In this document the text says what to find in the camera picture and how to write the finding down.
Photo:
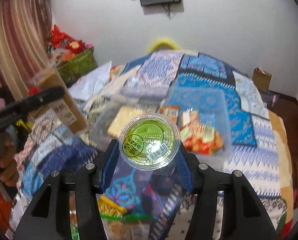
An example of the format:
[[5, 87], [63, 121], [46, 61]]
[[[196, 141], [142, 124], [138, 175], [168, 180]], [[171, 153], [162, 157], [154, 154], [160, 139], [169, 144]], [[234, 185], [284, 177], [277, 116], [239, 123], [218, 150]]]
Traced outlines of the person left hand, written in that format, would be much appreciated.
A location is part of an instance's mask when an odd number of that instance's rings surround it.
[[3, 169], [0, 180], [8, 187], [16, 186], [19, 180], [15, 154], [16, 146], [12, 136], [8, 132], [0, 133], [0, 167]]

